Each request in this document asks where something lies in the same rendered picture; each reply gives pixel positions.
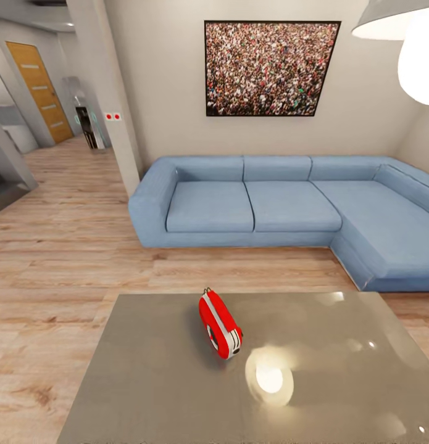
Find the radio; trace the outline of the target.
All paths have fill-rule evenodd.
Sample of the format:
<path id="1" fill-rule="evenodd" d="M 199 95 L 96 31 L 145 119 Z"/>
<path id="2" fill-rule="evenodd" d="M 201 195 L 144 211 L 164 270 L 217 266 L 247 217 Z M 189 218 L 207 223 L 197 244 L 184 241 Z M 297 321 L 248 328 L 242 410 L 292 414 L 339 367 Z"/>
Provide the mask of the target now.
<path id="1" fill-rule="evenodd" d="M 243 333 L 218 293 L 206 289 L 199 301 L 199 314 L 217 353 L 225 360 L 240 351 Z"/>

